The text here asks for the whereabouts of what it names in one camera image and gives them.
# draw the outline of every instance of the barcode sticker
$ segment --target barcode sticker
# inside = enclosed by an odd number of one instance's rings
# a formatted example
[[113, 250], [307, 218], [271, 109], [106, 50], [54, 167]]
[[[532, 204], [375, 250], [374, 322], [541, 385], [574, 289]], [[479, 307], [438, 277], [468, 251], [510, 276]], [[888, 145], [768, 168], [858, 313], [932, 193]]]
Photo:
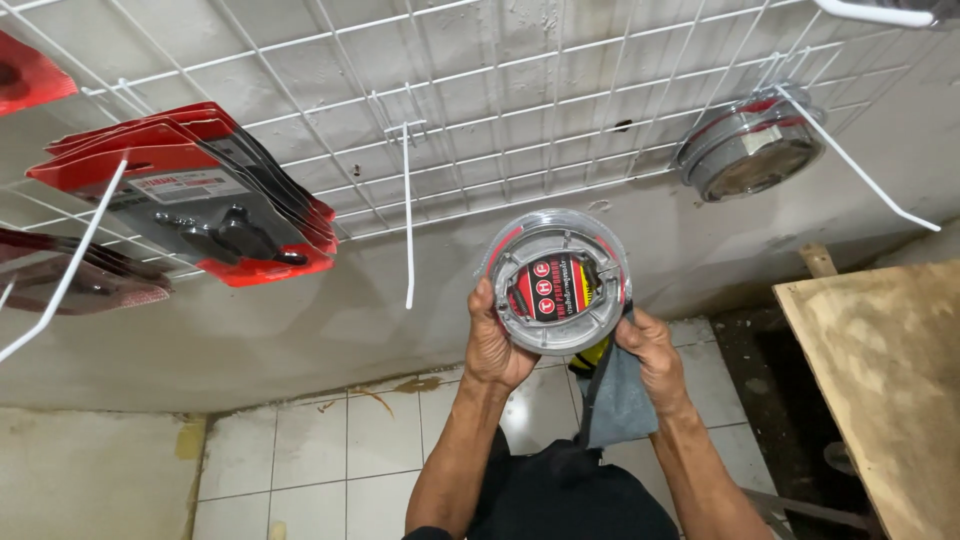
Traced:
[[148, 176], [129, 180], [127, 184], [164, 205], [211, 197], [225, 197], [250, 191], [228, 176], [222, 169]]

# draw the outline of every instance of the white wire grid panel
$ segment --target white wire grid panel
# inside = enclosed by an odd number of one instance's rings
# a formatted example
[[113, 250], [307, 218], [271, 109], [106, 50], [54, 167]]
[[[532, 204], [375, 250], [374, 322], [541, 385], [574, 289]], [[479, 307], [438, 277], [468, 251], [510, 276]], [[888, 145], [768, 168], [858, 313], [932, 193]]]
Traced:
[[[782, 77], [808, 86], [839, 135], [944, 36], [837, 19], [805, 0], [0, 0], [0, 10], [0, 30], [84, 87], [44, 106], [56, 117], [85, 130], [217, 101], [338, 211], [344, 240], [405, 227], [401, 148], [384, 133], [398, 123], [426, 120], [410, 148], [420, 226], [661, 175], [706, 110]], [[93, 213], [35, 181], [3, 180], [5, 227], [77, 235]], [[109, 216], [94, 241], [199, 273]]]

